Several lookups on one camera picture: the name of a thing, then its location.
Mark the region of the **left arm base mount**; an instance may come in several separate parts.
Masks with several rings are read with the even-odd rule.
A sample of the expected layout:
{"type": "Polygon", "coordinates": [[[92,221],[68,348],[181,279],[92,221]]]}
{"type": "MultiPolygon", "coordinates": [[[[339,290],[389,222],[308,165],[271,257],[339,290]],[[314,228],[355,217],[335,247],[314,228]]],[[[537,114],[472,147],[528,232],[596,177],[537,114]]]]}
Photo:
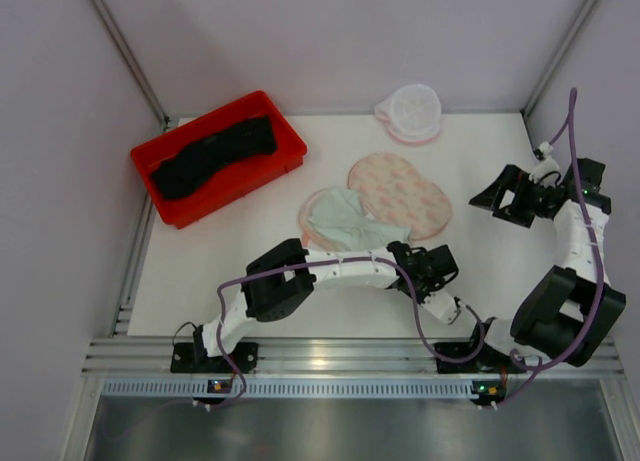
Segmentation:
{"type": "MultiPolygon", "coordinates": [[[[257,365],[258,344],[240,342],[229,357],[240,372],[249,373],[257,365]]],[[[223,356],[208,357],[201,346],[181,342],[173,346],[169,371],[177,374],[229,374],[233,368],[223,356]]]]}

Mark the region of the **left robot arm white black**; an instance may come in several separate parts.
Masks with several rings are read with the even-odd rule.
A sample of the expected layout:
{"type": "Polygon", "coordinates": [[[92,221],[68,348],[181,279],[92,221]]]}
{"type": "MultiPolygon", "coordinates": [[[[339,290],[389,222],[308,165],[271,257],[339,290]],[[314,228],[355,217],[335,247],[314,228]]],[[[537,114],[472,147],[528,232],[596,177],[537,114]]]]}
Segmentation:
{"type": "Polygon", "coordinates": [[[300,239],[288,239],[250,263],[243,277],[217,288],[220,314],[195,328],[194,357],[208,361],[231,353],[255,324],[292,315],[321,290],[396,290],[450,325],[459,316],[460,306],[446,286],[458,274],[446,245],[429,251],[393,241],[372,251],[330,252],[307,249],[300,239]]]}

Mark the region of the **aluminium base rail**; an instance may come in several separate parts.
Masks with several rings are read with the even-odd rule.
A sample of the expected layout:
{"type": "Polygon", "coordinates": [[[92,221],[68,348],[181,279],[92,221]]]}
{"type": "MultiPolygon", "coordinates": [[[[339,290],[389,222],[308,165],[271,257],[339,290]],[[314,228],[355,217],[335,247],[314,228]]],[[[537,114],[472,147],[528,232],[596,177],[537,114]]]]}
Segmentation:
{"type": "MultiPolygon", "coordinates": [[[[257,338],[257,352],[241,358],[256,377],[427,378],[437,363],[414,339],[257,338]]],[[[167,374],[173,345],[163,337],[93,340],[82,363],[86,375],[167,374]]]]}

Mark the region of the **floral pink laundry bag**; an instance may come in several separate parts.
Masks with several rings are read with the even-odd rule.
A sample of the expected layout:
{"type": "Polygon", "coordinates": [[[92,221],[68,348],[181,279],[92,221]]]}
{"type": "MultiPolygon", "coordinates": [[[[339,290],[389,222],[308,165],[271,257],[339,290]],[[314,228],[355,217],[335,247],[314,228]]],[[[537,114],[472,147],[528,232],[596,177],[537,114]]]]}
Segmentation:
{"type": "MultiPolygon", "coordinates": [[[[439,235],[452,218],[451,203],[441,188],[397,154],[378,152],[360,159],[341,188],[356,191],[365,213],[376,220],[409,228],[409,244],[439,235]]],[[[301,231],[305,247],[319,247],[301,231]]]]}

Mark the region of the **black bra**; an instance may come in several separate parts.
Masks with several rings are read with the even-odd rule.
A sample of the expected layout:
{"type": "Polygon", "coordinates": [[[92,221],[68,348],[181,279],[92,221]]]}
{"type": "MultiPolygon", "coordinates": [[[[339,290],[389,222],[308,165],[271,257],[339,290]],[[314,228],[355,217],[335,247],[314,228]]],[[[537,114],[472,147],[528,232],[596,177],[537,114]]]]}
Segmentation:
{"type": "Polygon", "coordinates": [[[188,144],[164,160],[151,173],[151,180],[164,199],[179,200],[194,194],[227,166],[276,150],[269,118],[254,117],[188,144]]]}

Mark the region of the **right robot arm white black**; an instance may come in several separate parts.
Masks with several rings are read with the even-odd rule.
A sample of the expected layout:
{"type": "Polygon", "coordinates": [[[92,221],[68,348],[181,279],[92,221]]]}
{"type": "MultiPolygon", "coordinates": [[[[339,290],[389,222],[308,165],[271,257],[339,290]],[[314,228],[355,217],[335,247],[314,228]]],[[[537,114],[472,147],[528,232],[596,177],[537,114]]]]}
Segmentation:
{"type": "Polygon", "coordinates": [[[536,218],[556,231],[553,266],[510,321],[489,325],[486,343],[505,355],[541,352],[580,367],[593,355],[626,306],[625,295],[610,286],[604,269],[604,228],[611,200],[601,194],[604,164],[581,158],[559,184],[531,176],[509,164],[470,200],[493,217],[530,227],[536,218]]]}

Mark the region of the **red plastic bin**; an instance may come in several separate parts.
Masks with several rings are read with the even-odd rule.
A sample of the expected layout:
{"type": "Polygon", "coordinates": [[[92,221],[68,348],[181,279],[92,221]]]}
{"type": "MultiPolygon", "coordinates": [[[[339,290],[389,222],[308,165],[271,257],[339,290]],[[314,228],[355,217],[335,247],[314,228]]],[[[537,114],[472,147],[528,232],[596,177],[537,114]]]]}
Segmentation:
{"type": "Polygon", "coordinates": [[[307,146],[263,91],[254,91],[187,124],[175,128],[131,151],[162,220],[182,229],[301,166],[307,146]],[[164,199],[151,180],[151,173],[182,148],[241,121],[267,116],[272,124],[277,150],[231,164],[216,173],[189,197],[164,199]]]}

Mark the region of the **pale green bra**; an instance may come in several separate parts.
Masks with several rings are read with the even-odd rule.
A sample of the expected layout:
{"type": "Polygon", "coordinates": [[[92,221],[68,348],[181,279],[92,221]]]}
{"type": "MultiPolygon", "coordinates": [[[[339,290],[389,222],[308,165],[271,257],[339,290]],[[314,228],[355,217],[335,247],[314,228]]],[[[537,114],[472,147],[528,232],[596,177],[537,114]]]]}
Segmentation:
{"type": "Polygon", "coordinates": [[[327,251],[366,251],[409,241],[410,229],[385,224],[365,213],[359,194],[332,187],[312,195],[299,212],[310,242],[327,251]]]}

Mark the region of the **white mesh laundry bag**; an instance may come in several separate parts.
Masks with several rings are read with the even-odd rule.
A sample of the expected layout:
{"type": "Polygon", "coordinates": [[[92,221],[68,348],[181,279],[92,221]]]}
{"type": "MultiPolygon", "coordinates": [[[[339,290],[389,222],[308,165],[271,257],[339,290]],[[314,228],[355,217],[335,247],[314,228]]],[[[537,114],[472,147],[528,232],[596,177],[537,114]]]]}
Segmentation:
{"type": "Polygon", "coordinates": [[[396,140],[426,143],[441,130],[442,106],[436,92],[424,84],[398,88],[374,108],[374,116],[396,140]]]}

